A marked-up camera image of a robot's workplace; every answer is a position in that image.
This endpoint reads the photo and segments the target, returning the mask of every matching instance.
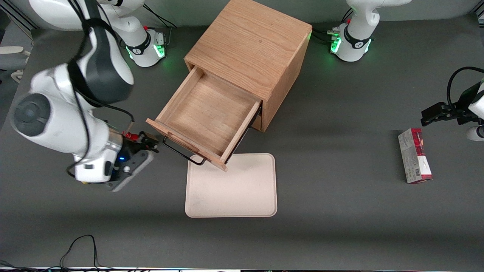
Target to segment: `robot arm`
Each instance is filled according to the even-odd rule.
[[[68,1],[51,0],[45,4],[51,4],[50,8],[65,8],[62,11],[68,13],[72,11]],[[113,173],[119,179],[114,167],[129,161],[130,155],[142,146],[127,141],[92,114],[101,105],[128,98],[134,79],[98,3],[79,0],[78,4],[84,27],[90,26],[88,37],[92,49],[82,57],[37,73],[31,81],[30,92],[15,107],[12,126],[34,143],[72,153],[77,162],[75,178],[99,183],[111,181]],[[86,41],[84,37],[81,49]]]
[[[79,18],[67,0],[29,2],[34,11],[49,24],[63,30],[82,30]],[[146,30],[136,17],[129,15],[143,6],[144,2],[97,0],[103,16],[107,16],[110,26],[126,43],[130,57],[138,66],[149,67],[165,57],[165,37],[163,33]]]
[[[343,22],[329,34],[335,36],[331,52],[344,61],[357,61],[368,51],[371,34],[380,22],[377,8],[395,7],[412,0],[346,0],[353,9],[350,23]]]
[[[483,69],[463,67],[452,75],[447,87],[447,103],[439,102],[422,111],[422,126],[428,126],[437,121],[457,120],[458,125],[477,122],[478,126],[469,128],[466,136],[472,141],[484,140],[484,78],[462,92],[457,102],[450,99],[450,87],[453,78],[463,70],[474,70],[484,73]]]

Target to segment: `wooden box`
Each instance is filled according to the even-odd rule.
[[[299,75],[311,30],[252,0],[231,0],[185,56],[188,77],[147,122],[226,171],[251,120],[260,131],[269,126]]]

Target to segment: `dark gray tabletop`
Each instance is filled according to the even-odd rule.
[[[118,193],[82,185],[73,158],[38,146],[6,122],[0,132],[0,257],[55,265],[77,236],[93,234],[108,266],[326,270],[484,270],[484,143],[455,121],[423,129],[434,180],[406,184],[397,135],[445,100],[457,68],[481,66],[475,16],[382,22],[368,54],[344,63],[311,41],[301,75],[266,133],[249,131],[237,153],[276,159],[278,212],[271,218],[191,219],[184,213],[186,161],[161,148]],[[154,132],[155,118],[188,74],[183,56],[204,28],[173,31],[167,58],[139,68],[131,97],[116,104]],[[79,33],[35,33],[16,96],[38,71],[73,56]],[[455,99],[482,75],[455,80]],[[95,115],[124,128],[121,113]],[[89,266],[80,241],[66,264]]]

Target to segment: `cardboard box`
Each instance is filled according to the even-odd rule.
[[[424,151],[421,128],[410,128],[398,136],[403,165],[408,184],[418,184],[432,179],[432,172]]]

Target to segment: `drawer handle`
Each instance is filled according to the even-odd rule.
[[[166,139],[168,139],[168,136],[165,136],[165,138],[163,138],[163,144],[164,144],[166,147],[168,147],[169,149],[171,149],[171,150],[173,150],[174,152],[176,152],[178,155],[182,156],[183,158],[185,158],[185,159],[187,159],[187,160],[191,161],[192,163],[194,163],[194,164],[196,164],[196,165],[198,165],[198,166],[200,166],[200,165],[202,165],[202,164],[204,164],[204,163],[205,163],[205,158],[203,158],[203,160],[202,160],[201,162],[199,162],[199,163],[198,163],[198,162],[196,162],[196,161],[192,160],[191,158],[189,158],[189,157],[185,156],[185,154],[183,154],[183,153],[181,153],[180,151],[176,150],[174,147],[172,147],[172,146],[168,145],[168,144],[166,143]]]

